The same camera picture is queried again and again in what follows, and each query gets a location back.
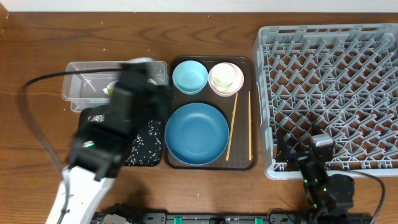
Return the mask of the dark blue plate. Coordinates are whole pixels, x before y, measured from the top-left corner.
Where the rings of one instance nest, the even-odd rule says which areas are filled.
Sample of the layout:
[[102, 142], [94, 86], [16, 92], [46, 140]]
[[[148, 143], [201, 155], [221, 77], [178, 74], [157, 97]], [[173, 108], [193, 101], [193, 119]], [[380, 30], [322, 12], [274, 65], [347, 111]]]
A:
[[191, 166], [209, 164], [224, 153], [229, 125], [215, 107], [189, 103], [171, 115], [165, 126], [165, 145], [178, 161]]

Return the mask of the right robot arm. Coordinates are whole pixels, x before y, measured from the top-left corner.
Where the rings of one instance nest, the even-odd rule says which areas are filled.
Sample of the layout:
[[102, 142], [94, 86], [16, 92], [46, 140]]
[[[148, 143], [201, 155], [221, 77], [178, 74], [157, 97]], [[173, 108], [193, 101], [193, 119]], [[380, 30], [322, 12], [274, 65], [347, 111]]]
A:
[[277, 132], [279, 157], [303, 177], [305, 195], [314, 209], [303, 221], [307, 223], [349, 223], [348, 210], [353, 207], [354, 180], [348, 175], [326, 172], [326, 162], [333, 157], [335, 141], [317, 125], [303, 152], [291, 152], [282, 131]]

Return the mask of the clear plastic waste bin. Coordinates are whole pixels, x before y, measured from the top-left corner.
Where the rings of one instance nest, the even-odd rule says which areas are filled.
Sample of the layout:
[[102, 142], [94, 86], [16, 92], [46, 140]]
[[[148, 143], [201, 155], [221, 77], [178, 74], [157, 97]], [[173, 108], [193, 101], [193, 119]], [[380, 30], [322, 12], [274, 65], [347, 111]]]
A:
[[[99, 61], [71, 62], [63, 82], [62, 98], [71, 103], [71, 110], [79, 113], [85, 108], [109, 105], [111, 112], [117, 109], [132, 111], [133, 104], [140, 106], [164, 96], [168, 85], [167, 64], [163, 61]], [[154, 85], [148, 82], [153, 79]], [[103, 88], [117, 81], [112, 95]]]

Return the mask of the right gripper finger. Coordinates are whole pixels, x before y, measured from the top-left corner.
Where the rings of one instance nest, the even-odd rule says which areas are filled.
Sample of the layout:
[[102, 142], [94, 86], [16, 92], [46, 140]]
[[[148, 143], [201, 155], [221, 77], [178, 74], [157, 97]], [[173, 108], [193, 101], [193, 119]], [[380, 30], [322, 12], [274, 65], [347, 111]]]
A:
[[324, 135], [325, 132], [320, 129], [319, 125], [312, 124], [312, 136]]
[[291, 160], [292, 154], [290, 152], [288, 144], [284, 140], [284, 135], [281, 130], [278, 130], [277, 132], [277, 150], [277, 161], [282, 162]]

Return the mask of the grey dishwasher rack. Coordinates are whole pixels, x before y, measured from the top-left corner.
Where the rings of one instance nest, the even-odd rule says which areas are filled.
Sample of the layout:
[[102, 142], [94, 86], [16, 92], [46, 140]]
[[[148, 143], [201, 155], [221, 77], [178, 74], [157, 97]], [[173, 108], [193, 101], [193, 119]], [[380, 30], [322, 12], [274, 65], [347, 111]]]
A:
[[332, 169], [397, 176], [397, 25], [265, 26], [253, 45], [265, 175], [299, 179], [280, 156], [305, 150], [317, 125]]

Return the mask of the cream white cup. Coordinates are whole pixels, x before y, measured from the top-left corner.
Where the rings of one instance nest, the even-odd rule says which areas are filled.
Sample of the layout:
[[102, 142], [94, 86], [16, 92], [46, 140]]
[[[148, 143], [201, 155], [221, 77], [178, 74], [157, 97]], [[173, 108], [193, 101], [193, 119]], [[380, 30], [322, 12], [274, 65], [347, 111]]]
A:
[[234, 82], [236, 72], [228, 63], [219, 63], [211, 69], [212, 81], [218, 91], [227, 91]]

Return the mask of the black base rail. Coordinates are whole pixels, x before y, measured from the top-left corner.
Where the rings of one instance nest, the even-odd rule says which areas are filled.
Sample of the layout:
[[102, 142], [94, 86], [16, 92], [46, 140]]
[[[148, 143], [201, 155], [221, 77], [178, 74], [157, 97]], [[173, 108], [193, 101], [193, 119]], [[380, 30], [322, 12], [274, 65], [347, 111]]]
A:
[[308, 223], [301, 214], [288, 213], [280, 208], [268, 214], [172, 214], [164, 210], [142, 212], [125, 203], [117, 203], [103, 213], [94, 214], [90, 224], [294, 224]]

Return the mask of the white napkin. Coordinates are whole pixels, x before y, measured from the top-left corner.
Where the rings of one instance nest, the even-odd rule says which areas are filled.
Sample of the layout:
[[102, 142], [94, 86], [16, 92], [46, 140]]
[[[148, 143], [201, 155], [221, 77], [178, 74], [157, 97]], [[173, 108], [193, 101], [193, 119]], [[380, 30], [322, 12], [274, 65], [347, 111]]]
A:
[[[152, 84], [154, 84], [154, 85], [157, 85], [157, 83], [156, 83], [155, 80], [153, 80], [153, 79], [148, 79], [148, 82], [149, 82], [149, 83], [152, 83]], [[116, 83], [117, 83], [117, 81], [110, 82], [110, 83], [106, 86], [106, 88], [103, 88], [103, 92], [104, 92], [106, 95], [111, 96], [111, 95], [112, 95], [112, 92], [113, 92], [113, 88], [114, 88], [114, 86], [115, 86]]]

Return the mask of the dark brown serving tray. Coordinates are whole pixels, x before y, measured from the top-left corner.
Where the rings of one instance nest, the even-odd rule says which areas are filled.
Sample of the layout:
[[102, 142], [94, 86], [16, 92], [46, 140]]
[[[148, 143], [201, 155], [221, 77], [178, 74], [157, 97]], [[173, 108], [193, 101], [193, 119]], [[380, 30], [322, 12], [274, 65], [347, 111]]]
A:
[[[237, 65], [243, 72], [244, 83], [238, 93], [236, 117], [234, 121], [233, 138], [229, 161], [226, 161], [226, 151], [217, 160], [202, 166], [191, 166], [178, 161], [168, 148], [165, 147], [165, 161], [174, 169], [202, 169], [202, 170], [249, 170], [257, 162], [257, 133], [256, 133], [256, 87], [254, 65], [247, 57], [232, 56], [192, 56], [182, 55], [176, 57], [170, 66], [171, 71], [187, 60], [194, 60], [202, 63], [207, 70], [221, 62], [229, 62]], [[228, 125], [231, 125], [235, 95], [223, 97], [217, 95], [210, 86], [204, 87], [201, 92], [195, 95], [186, 95], [175, 86], [173, 89], [172, 109], [189, 103], [206, 103], [218, 109], [226, 118]], [[252, 161], [248, 157], [248, 91], [251, 92], [251, 127], [252, 127]]]

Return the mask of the wooden chopstick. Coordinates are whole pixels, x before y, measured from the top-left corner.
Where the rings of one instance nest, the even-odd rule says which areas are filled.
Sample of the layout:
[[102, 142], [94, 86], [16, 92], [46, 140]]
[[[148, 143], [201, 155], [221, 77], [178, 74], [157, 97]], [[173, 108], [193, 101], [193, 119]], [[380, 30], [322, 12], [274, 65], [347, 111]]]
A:
[[248, 91], [248, 157], [252, 161], [251, 92]]
[[235, 99], [234, 99], [232, 120], [231, 120], [231, 126], [230, 126], [230, 130], [229, 130], [229, 141], [228, 141], [228, 146], [227, 146], [227, 151], [226, 151], [226, 161], [229, 161], [229, 155], [230, 155], [230, 151], [231, 151], [232, 138], [233, 138], [233, 129], [234, 129], [234, 121], [235, 121], [235, 117], [236, 117], [237, 102], [238, 102], [238, 93], [235, 94]]

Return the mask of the light blue bowl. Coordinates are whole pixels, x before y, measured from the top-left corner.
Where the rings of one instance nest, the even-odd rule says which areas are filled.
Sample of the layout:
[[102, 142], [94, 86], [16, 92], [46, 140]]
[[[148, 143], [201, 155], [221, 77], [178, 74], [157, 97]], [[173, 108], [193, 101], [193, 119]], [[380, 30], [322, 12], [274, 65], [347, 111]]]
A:
[[187, 60], [178, 64], [173, 71], [174, 86], [186, 95], [202, 91], [208, 82], [208, 70], [197, 61]]

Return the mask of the pink bowl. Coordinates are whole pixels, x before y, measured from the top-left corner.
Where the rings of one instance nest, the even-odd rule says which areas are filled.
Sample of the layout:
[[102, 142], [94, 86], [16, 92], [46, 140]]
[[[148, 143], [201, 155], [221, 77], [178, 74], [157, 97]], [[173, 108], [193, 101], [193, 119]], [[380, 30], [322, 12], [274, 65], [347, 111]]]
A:
[[244, 76], [243, 76], [242, 70], [241, 70], [237, 65], [235, 65], [235, 64], [233, 64], [233, 63], [229, 63], [229, 62], [223, 62], [223, 63], [228, 63], [228, 64], [230, 64], [230, 65], [235, 69], [235, 72], [236, 72], [236, 76], [235, 76], [234, 82], [232, 83], [232, 85], [230, 86], [230, 88], [229, 88], [227, 91], [225, 91], [225, 92], [218, 91], [218, 90], [215, 88], [215, 86], [214, 86], [214, 84], [213, 84], [213, 81], [212, 81], [212, 79], [211, 79], [211, 78], [212, 78], [212, 76], [211, 76], [211, 70], [210, 70], [209, 75], [208, 75], [208, 83], [209, 83], [211, 89], [212, 89], [217, 95], [223, 96], [223, 97], [229, 97], [229, 96], [232, 96], [232, 95], [234, 95], [235, 93], [237, 93], [237, 92], [242, 88], [243, 83], [244, 83]]

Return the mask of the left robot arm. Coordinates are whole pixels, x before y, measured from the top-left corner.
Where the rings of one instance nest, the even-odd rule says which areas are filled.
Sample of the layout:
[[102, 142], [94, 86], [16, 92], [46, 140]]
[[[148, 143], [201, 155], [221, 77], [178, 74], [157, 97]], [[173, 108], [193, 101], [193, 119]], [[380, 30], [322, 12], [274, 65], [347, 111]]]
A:
[[47, 223], [89, 223], [113, 186], [139, 130], [170, 114], [171, 91], [154, 81], [154, 59], [121, 63], [102, 122], [88, 122], [72, 139], [68, 166]]

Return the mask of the black waste tray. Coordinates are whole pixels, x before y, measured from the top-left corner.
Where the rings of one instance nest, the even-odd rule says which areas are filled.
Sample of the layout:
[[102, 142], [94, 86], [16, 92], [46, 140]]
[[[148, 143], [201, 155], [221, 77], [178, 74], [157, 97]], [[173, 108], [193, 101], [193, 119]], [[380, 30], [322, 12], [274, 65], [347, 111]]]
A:
[[[107, 105], [85, 108], [80, 111], [78, 129], [87, 123], [100, 123], [104, 120]], [[156, 166], [162, 155], [163, 122], [161, 119], [150, 120], [139, 130], [132, 142], [132, 149], [128, 154], [124, 166]]]

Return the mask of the white rice leftovers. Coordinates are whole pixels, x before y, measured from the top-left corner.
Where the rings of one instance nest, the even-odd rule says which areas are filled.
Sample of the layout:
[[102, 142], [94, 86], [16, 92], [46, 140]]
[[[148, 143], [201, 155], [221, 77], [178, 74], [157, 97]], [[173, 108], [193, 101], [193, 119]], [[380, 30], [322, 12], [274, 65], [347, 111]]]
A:
[[124, 166], [156, 166], [162, 155], [162, 129], [161, 120], [150, 120], [132, 142], [132, 149]]

